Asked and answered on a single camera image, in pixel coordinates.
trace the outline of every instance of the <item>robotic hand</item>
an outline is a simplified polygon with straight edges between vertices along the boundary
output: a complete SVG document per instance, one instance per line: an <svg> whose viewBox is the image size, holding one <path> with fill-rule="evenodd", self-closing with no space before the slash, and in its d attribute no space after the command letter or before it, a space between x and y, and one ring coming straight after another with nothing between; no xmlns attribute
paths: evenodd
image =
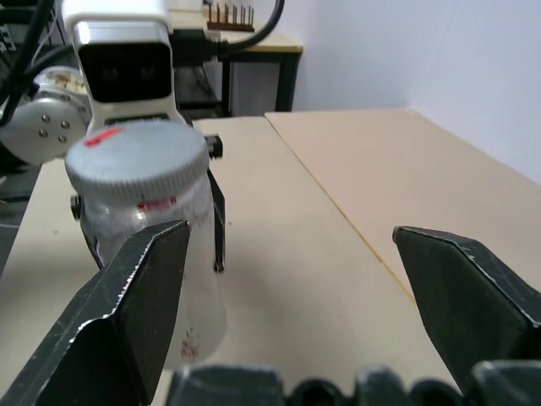
<svg viewBox="0 0 541 406"><path fill-rule="evenodd" d="M63 0L63 23L73 47L58 47L30 66L54 3L39 0L0 85L0 177L63 156L85 134L110 124L184 123L176 109L173 66L201 64L253 46L274 29L284 7L284 0L276 0L261 31L229 44L203 30L174 30L163 0ZM80 72L47 69L73 51Z"/></svg>

